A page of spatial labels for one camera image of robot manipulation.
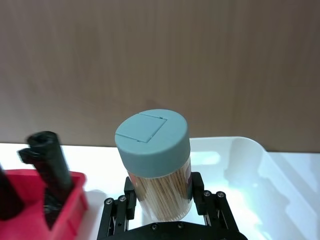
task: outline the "red plastic bin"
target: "red plastic bin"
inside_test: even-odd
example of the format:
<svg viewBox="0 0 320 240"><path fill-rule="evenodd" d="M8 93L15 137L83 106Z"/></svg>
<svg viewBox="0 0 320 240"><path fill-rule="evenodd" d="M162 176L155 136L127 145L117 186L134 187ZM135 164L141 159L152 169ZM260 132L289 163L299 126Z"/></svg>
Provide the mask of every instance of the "red plastic bin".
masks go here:
<svg viewBox="0 0 320 240"><path fill-rule="evenodd" d="M86 176L70 172L74 189L66 200L56 222L50 230L43 210L45 183L33 169L6 170L11 184L25 203L16 217L0 220L0 240L73 240L81 220L88 209L83 190Z"/></svg>

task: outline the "toothpick container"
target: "toothpick container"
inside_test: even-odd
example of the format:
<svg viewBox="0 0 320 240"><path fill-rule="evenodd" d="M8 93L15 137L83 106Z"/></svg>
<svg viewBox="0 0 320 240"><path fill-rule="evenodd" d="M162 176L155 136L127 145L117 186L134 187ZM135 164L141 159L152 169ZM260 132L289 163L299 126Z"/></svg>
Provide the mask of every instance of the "toothpick container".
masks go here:
<svg viewBox="0 0 320 240"><path fill-rule="evenodd" d="M140 112L118 127L115 143L145 215L154 222L182 219L192 205L185 118L165 109Z"/></svg>

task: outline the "white plastic tray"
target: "white plastic tray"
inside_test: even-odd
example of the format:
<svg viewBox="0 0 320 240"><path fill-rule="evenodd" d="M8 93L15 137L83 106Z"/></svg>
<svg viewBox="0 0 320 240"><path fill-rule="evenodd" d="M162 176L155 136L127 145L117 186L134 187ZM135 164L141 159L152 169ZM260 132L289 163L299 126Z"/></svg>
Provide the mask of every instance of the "white plastic tray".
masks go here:
<svg viewBox="0 0 320 240"><path fill-rule="evenodd" d="M32 168L16 154L24 147L0 144L4 169ZM114 147L64 146L63 151L70 170L87 176L90 210L77 239L95 240L104 199L123 194L127 172ZM320 239L319 154L269 154L245 137L192 138L191 165L207 190L226 193L238 228L249 240ZM194 204L183 221L204 223ZM137 204L129 228L148 223Z"/></svg>

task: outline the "screw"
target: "screw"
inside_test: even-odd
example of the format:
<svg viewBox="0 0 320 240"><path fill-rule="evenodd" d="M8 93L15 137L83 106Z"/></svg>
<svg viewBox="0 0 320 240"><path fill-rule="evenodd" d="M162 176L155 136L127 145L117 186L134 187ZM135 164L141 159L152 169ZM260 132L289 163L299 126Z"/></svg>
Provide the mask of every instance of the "screw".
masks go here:
<svg viewBox="0 0 320 240"><path fill-rule="evenodd" d="M112 204L112 202L113 202L113 200L112 200L111 198L108 198L108 199L105 201L106 204Z"/></svg>
<svg viewBox="0 0 320 240"><path fill-rule="evenodd" d="M205 195L206 197L210 196L211 195L211 192L209 192L208 190L205 190L203 195Z"/></svg>
<svg viewBox="0 0 320 240"><path fill-rule="evenodd" d="M182 222L178 222L178 228L179 229L183 229L184 228L184 224Z"/></svg>
<svg viewBox="0 0 320 240"><path fill-rule="evenodd" d="M124 202L126 199L127 198L125 195L122 195L121 197L119 197L120 202Z"/></svg>
<svg viewBox="0 0 320 240"><path fill-rule="evenodd" d="M151 225L152 230L157 230L158 229L158 224L154 223Z"/></svg>
<svg viewBox="0 0 320 240"><path fill-rule="evenodd" d="M222 191L219 191L219 192L217 193L217 195L218 195L219 198L223 198L223 197L225 196L225 193L222 192Z"/></svg>

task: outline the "wooden wall panel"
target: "wooden wall panel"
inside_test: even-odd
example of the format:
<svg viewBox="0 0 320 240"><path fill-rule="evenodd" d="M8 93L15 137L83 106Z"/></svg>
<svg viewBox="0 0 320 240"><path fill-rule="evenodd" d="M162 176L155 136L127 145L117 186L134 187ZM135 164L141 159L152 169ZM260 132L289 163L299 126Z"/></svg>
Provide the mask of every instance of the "wooden wall panel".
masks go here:
<svg viewBox="0 0 320 240"><path fill-rule="evenodd" d="M125 118L320 151L320 2L2 0L0 142L113 146Z"/></svg>

